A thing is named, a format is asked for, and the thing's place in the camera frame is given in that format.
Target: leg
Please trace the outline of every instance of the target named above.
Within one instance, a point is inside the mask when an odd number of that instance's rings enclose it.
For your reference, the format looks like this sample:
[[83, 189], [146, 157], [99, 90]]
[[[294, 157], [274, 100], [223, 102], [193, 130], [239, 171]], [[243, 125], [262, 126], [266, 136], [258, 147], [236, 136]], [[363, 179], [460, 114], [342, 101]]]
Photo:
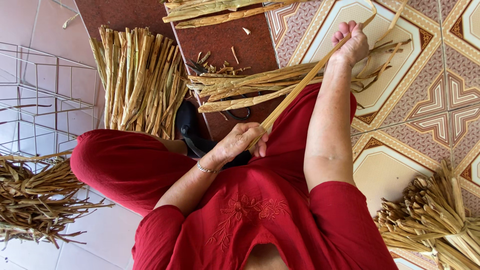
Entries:
[[79, 136], [71, 157], [80, 181], [143, 216], [194, 165], [149, 135], [107, 129]]
[[[289, 181], [305, 195], [308, 188], [303, 174], [303, 157], [307, 131], [321, 84], [306, 86], [280, 114], [268, 137], [264, 158], [252, 158], [249, 164], [270, 168]], [[357, 109], [357, 101], [350, 94], [350, 122]]]

